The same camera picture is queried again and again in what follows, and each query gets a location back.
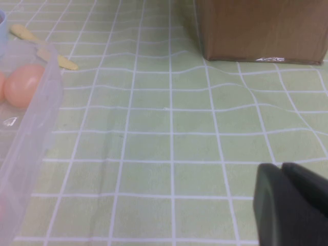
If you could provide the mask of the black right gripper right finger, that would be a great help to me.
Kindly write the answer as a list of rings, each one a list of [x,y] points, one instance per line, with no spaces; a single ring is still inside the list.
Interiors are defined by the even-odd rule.
[[[301,196],[322,214],[327,214],[327,179],[293,162],[282,164],[288,177]]]

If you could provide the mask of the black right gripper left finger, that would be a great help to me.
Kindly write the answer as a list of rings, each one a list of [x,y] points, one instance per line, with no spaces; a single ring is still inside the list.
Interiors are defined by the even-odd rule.
[[[253,210],[260,245],[327,245],[327,214],[301,196],[281,167],[258,166]]]

